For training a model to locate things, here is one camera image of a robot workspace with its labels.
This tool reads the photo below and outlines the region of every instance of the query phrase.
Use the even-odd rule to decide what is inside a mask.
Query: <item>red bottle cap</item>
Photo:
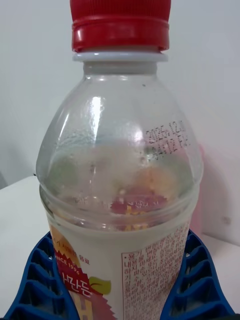
[[[169,48],[171,0],[70,0],[72,49]]]

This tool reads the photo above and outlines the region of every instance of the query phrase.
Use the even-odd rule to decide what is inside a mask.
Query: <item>white wall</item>
[[[205,149],[204,231],[240,245],[239,12],[239,0],[172,0],[159,76]],[[48,124],[81,78],[71,22],[68,0],[0,1],[2,185],[34,172]]]

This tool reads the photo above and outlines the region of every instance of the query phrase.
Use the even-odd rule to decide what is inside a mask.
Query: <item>clear plastic bottle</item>
[[[202,158],[158,80],[161,46],[131,39],[116,48],[110,37],[83,50],[79,26],[73,48],[84,76],[36,166],[58,270],[80,318],[156,320],[181,266]]]

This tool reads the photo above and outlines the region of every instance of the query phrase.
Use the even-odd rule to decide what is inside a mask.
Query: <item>white table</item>
[[[37,178],[0,190],[0,317],[16,296],[30,252],[48,230]],[[240,247],[206,235],[202,240],[211,253],[225,297],[240,313]]]

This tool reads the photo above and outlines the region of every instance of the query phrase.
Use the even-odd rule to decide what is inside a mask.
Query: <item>bottle neck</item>
[[[84,75],[146,75],[155,76],[157,63],[151,61],[88,61],[83,64]]]

